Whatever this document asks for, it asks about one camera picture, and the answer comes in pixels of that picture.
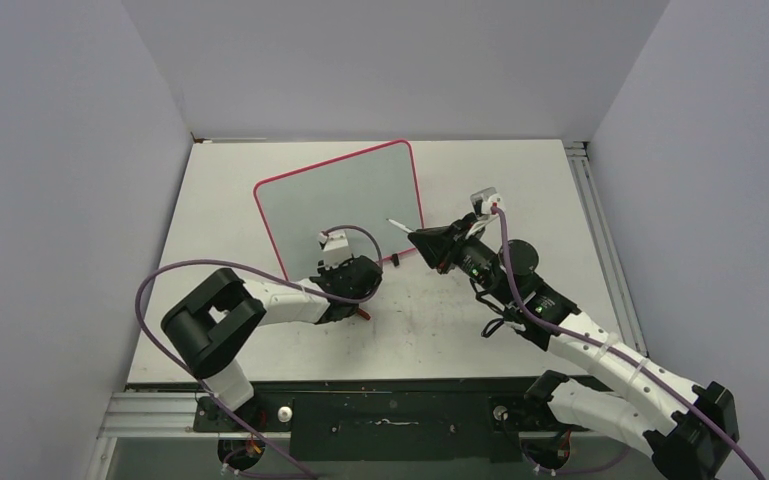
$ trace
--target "gray wall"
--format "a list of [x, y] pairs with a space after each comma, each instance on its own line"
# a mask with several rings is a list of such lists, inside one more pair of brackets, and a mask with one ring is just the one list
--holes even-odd
[[190, 141], [114, 0], [0, 0], [0, 479], [82, 478]]
[[590, 139], [667, 0], [124, 0], [196, 135]]
[[653, 358], [734, 391], [769, 478], [769, 2], [673, 0], [590, 154]]

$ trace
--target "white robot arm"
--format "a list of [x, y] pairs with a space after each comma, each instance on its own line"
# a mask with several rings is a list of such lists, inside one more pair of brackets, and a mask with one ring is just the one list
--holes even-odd
[[324, 260], [318, 276], [285, 285], [240, 279], [219, 269], [173, 307], [161, 329], [193, 376], [204, 381], [219, 400], [236, 410], [254, 389], [236, 356], [256, 327], [284, 322], [321, 324], [358, 312], [357, 303], [329, 300], [320, 292], [349, 299], [370, 295], [381, 283], [381, 267], [354, 257], [343, 230], [320, 237]]
[[646, 453], [670, 480], [714, 478], [739, 437], [731, 393], [716, 382], [703, 388], [667, 371], [600, 327], [535, 272], [539, 257], [527, 242], [510, 240], [500, 251], [491, 250], [480, 239], [492, 217], [504, 215], [502, 199], [490, 188], [470, 200], [473, 211], [451, 225], [408, 233], [428, 266], [440, 274], [461, 270], [470, 278], [476, 300], [500, 315], [500, 322], [619, 395], [547, 372], [526, 395], [532, 408], [546, 408], [559, 422], [600, 432]]

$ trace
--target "table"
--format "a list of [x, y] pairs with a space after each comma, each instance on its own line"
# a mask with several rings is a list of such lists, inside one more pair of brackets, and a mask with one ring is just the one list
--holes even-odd
[[[193, 146], [161, 265], [193, 258], [248, 264], [280, 276], [252, 195], [267, 177], [380, 142], [205, 143]], [[470, 211], [469, 195], [495, 186], [505, 199], [511, 238], [540, 254], [538, 272], [600, 323], [620, 332], [593, 238], [558, 140], [417, 141], [413, 147], [426, 226], [447, 225]], [[500, 245], [498, 223], [484, 241]], [[160, 276], [147, 324], [163, 315], [213, 267]], [[492, 312], [472, 298], [466, 276], [439, 276], [418, 254], [385, 266], [373, 319], [327, 325], [258, 328], [238, 356], [252, 381], [385, 380], [539, 376], [547, 369], [584, 374], [502, 329], [479, 332]], [[192, 382], [141, 334], [128, 383]]]

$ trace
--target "whiteboard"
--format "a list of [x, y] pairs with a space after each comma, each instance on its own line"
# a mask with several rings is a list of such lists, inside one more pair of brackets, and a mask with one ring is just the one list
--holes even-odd
[[[281, 269], [252, 189], [265, 178], [378, 142], [215, 143], [193, 147], [161, 264], [221, 258], [272, 273]], [[621, 335], [563, 145], [556, 140], [411, 142], [426, 227], [471, 210], [469, 195], [495, 186], [504, 196], [512, 238], [534, 245], [538, 273], [605, 329]], [[491, 226], [483, 240], [500, 245]], [[214, 269], [160, 276], [146, 321], [170, 345], [163, 315]], [[285, 323], [255, 330], [238, 355], [254, 381], [383, 380], [584, 374], [501, 329], [479, 336], [493, 318], [472, 298], [464, 275], [440, 276], [418, 254], [385, 265], [371, 321]], [[129, 383], [191, 382], [141, 335]]]
[[[335, 225], [363, 226], [386, 257], [413, 249], [407, 235], [387, 218], [412, 229], [422, 227], [413, 155], [404, 140], [262, 180], [254, 196], [288, 280], [317, 275], [322, 250], [315, 239]], [[346, 236], [352, 253], [376, 259], [374, 246], [362, 233], [348, 230]]]

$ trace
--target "screw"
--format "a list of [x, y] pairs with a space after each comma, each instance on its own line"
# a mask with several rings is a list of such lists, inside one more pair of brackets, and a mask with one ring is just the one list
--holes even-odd
[[278, 409], [278, 421], [287, 423], [293, 418], [293, 409], [287, 406]]
[[493, 409], [493, 418], [496, 419], [496, 421], [501, 422], [502, 421], [502, 415], [508, 413], [508, 409], [505, 408], [503, 405], [499, 405], [496, 408]]

